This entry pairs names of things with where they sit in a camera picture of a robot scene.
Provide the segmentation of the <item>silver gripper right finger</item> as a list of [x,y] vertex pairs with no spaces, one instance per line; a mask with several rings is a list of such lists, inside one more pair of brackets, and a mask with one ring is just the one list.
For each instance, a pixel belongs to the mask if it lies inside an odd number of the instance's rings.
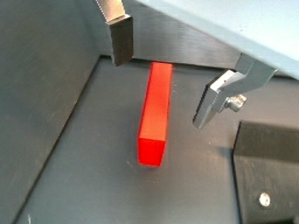
[[262,88],[275,73],[276,68],[242,53],[235,69],[223,71],[204,88],[194,126],[202,129],[224,109],[239,112],[247,101],[243,93]]

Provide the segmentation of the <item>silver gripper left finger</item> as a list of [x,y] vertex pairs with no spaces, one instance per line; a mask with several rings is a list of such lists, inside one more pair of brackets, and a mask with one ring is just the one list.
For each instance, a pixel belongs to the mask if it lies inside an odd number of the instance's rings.
[[133,57],[133,18],[121,0],[96,0],[96,3],[105,19],[112,61],[120,66]]

